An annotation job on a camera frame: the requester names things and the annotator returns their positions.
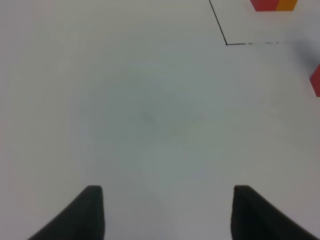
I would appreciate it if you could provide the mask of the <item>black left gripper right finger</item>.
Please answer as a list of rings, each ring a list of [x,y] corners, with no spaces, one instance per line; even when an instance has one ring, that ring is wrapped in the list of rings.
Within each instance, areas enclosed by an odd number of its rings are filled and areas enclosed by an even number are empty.
[[[233,240],[316,240],[252,187],[233,189],[230,232]]]

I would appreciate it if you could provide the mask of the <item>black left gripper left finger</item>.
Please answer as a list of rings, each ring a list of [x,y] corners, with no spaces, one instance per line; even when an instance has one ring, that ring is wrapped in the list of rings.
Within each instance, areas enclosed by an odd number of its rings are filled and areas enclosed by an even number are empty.
[[[30,237],[31,240],[103,240],[103,189],[87,186],[62,212]]]

